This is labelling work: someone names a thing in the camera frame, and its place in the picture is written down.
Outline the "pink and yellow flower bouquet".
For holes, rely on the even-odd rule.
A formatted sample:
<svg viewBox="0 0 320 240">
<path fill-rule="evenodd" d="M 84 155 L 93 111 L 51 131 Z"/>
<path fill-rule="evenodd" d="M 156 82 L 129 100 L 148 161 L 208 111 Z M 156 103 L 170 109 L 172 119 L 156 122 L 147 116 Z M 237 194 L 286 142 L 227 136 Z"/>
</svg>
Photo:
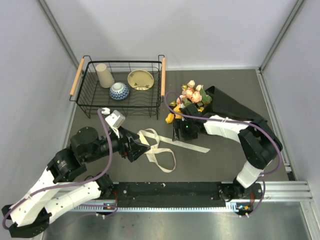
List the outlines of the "pink and yellow flower bouquet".
<svg viewBox="0 0 320 240">
<path fill-rule="evenodd" d="M 190 80 L 187 84 L 181 86 L 182 92 L 179 97 L 169 104 L 169 107 L 177 112 L 182 113 L 182 109 L 188 105 L 193 105 L 196 110 L 201 113 L 212 102 L 202 84 L 196 85 L 194 80 Z"/>
</svg>

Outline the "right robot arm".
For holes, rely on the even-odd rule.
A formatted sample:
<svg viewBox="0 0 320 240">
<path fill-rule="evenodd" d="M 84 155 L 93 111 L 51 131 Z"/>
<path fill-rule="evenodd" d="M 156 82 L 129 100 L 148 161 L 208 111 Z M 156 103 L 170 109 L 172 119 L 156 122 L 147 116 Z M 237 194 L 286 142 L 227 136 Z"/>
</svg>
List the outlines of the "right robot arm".
<svg viewBox="0 0 320 240">
<path fill-rule="evenodd" d="M 252 185 L 264 176 L 266 167 L 276 157 L 282 156 L 283 145 L 269 127 L 268 121 L 247 107 L 235 112 L 212 106 L 200 110 L 194 104 L 171 106 L 169 109 L 174 116 L 174 140 L 180 137 L 193 140 L 199 134 L 204 134 L 229 139 L 241 145 L 246 162 L 233 180 L 233 192 L 239 198 L 249 195 Z"/>
</svg>

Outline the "white printed ribbon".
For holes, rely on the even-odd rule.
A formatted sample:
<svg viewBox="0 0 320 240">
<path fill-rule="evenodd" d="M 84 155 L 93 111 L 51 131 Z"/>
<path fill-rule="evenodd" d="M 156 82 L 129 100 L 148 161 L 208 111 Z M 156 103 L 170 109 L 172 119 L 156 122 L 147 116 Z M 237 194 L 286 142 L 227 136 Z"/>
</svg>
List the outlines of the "white printed ribbon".
<svg viewBox="0 0 320 240">
<path fill-rule="evenodd" d="M 176 169 L 177 161 L 174 152 L 170 148 L 161 148 L 159 147 L 160 142 L 164 142 L 173 146 L 181 147 L 184 149 L 192 150 L 199 153 L 208 153 L 210 151 L 209 148 L 197 146 L 194 144 L 184 143 L 182 141 L 176 140 L 172 141 L 168 137 L 160 136 L 153 128 L 147 128 L 146 130 L 140 130 L 138 133 L 139 140 L 142 144 L 147 145 L 150 147 L 145 155 L 150 163 L 154 163 L 162 172 L 164 173 L 171 173 Z M 156 155 L 162 153 L 170 153 L 173 159 L 173 168 L 168 169 L 161 166 L 157 160 Z"/>
</svg>

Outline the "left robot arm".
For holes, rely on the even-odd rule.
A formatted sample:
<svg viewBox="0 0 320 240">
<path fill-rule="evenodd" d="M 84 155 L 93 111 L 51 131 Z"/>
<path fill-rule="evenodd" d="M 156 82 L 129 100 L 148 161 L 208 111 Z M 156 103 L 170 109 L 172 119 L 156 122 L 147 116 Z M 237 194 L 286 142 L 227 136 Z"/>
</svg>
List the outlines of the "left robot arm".
<svg viewBox="0 0 320 240">
<path fill-rule="evenodd" d="M 23 198 L 23 203 L 5 205 L 1 211 L 12 238 L 33 238 L 44 232 L 50 224 L 73 208 L 95 199 L 109 198 L 114 184 L 107 173 L 93 177 L 81 184 L 74 180 L 85 173 L 86 164 L 111 153 L 119 153 L 130 162 L 151 149 L 138 142 L 139 135 L 120 128 L 121 137 L 109 132 L 110 142 L 99 137 L 93 127 L 81 128 L 70 145 L 56 153 L 39 180 Z"/>
</svg>

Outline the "black wrapping paper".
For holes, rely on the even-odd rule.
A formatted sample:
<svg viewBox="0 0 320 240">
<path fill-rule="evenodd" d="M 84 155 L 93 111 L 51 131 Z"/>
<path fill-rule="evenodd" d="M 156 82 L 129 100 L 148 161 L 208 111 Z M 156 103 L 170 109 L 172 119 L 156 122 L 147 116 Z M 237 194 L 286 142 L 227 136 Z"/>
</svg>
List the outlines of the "black wrapping paper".
<svg viewBox="0 0 320 240">
<path fill-rule="evenodd" d="M 267 122 L 263 116 L 239 103 L 215 86 L 207 88 L 205 93 L 212 98 L 212 101 L 201 112 L 203 117 L 208 118 L 218 115 L 223 118 L 228 117 L 237 121 L 253 122 L 257 120 L 264 120 Z"/>
</svg>

